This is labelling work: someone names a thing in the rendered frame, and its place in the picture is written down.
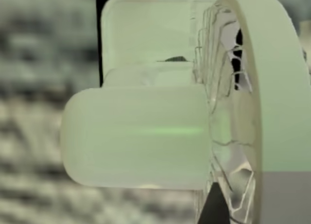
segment blurred background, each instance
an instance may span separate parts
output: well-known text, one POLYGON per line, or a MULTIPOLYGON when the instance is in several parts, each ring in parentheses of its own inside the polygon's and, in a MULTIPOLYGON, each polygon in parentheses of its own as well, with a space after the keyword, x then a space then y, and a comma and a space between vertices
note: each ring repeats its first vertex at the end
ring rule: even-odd
MULTIPOLYGON (((311 5, 285 2, 292 16, 311 5)), ((96 0, 0 0, 0 224, 193 223, 190 191, 89 188, 66 175, 60 118, 74 93, 99 86, 97 43, 96 0)))

